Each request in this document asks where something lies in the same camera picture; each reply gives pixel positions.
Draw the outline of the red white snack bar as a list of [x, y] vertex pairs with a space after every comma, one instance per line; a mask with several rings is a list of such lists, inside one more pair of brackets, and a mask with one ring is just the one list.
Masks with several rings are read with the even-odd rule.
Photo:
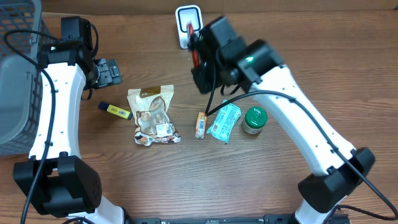
[[193, 28], [193, 24], [191, 21], [188, 21], [188, 23], [187, 23], [187, 32], [188, 32], [188, 38], [189, 38], [188, 48], [192, 53], [193, 67], [197, 68], [200, 65], [200, 57], [195, 48], [195, 41], [196, 41], [197, 35], [195, 33], [195, 30]]

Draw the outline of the teal white tissue pack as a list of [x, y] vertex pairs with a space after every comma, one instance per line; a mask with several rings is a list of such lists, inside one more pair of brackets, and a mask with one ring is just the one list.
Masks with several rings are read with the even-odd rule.
[[238, 122], [241, 115], [240, 107], [232, 103], [222, 107], [206, 133], [220, 141], [228, 143], [234, 125]]

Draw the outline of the yellow glue stick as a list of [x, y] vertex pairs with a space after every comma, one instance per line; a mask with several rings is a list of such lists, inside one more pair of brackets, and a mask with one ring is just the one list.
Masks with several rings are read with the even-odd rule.
[[103, 101], [101, 101], [99, 103], [98, 108], [100, 110], [107, 111], [107, 112], [109, 112], [111, 114], [114, 114], [114, 115], [119, 116], [121, 118], [124, 118], [126, 120], [131, 120], [131, 118], [133, 117], [133, 114], [131, 112], [126, 111], [124, 109], [121, 109], [121, 108], [119, 108], [117, 106], [114, 106], [112, 104], [105, 103]]

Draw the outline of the orange snack packet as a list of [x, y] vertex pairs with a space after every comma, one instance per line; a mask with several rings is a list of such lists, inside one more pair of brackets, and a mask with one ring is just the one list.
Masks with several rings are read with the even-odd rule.
[[199, 112], [195, 127], [195, 137], [197, 139], [203, 139], [205, 136], [206, 119], [206, 114], [204, 112]]

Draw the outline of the grey plastic mesh basket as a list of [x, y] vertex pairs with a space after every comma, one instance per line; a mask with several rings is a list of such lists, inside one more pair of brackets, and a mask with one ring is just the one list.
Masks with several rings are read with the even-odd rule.
[[35, 66], [12, 51], [4, 34], [17, 29], [49, 34], [40, 0], [1, 1], [1, 155], [28, 153], [37, 133], [42, 79]]

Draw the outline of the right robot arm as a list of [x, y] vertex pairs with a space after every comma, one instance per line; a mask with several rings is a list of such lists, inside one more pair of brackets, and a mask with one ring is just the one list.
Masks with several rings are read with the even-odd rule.
[[293, 222], [326, 223], [367, 176], [374, 154], [368, 148], [356, 149], [333, 129], [265, 40], [246, 44], [223, 16], [198, 32], [191, 23], [185, 28], [199, 91], [239, 85], [278, 120], [305, 158], [310, 175], [298, 184], [303, 202]]

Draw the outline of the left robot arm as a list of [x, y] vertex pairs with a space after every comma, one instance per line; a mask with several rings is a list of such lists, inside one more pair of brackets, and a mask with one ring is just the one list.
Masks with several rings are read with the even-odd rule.
[[84, 91], [122, 82], [114, 60], [96, 58], [98, 32], [88, 20], [61, 20], [61, 38], [41, 46], [34, 66], [42, 99], [37, 134], [26, 162], [13, 178], [27, 207], [66, 223], [127, 223], [125, 209], [102, 193], [99, 174], [81, 159], [78, 145], [80, 101]]

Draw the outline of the white barcode scanner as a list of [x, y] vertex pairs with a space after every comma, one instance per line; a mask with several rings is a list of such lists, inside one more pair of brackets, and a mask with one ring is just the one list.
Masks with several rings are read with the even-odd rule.
[[203, 28], [201, 9], [197, 5], [180, 6], [175, 10], [178, 39], [182, 49], [188, 48], [187, 24], [191, 23], [195, 33]]

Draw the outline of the grey tape roll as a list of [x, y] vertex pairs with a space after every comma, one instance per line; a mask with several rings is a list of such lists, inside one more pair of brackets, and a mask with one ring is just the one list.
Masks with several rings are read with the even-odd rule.
[[265, 109], [255, 106], [246, 112], [242, 121], [242, 127], [248, 134], [257, 134], [267, 123], [267, 113]]

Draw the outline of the brown white snack pouch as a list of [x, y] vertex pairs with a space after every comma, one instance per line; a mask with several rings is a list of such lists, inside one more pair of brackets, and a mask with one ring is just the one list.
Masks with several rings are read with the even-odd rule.
[[136, 125], [136, 144], [180, 142], [180, 134], [167, 115], [173, 96], [173, 85], [128, 90], [127, 100]]

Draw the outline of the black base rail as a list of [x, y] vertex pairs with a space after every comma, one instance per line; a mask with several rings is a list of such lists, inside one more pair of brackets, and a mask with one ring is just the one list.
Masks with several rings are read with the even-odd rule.
[[131, 218], [129, 224], [289, 224], [293, 215], [264, 215], [263, 217], [236, 217], [236, 218], [188, 218], [188, 219], [160, 219], [160, 218]]

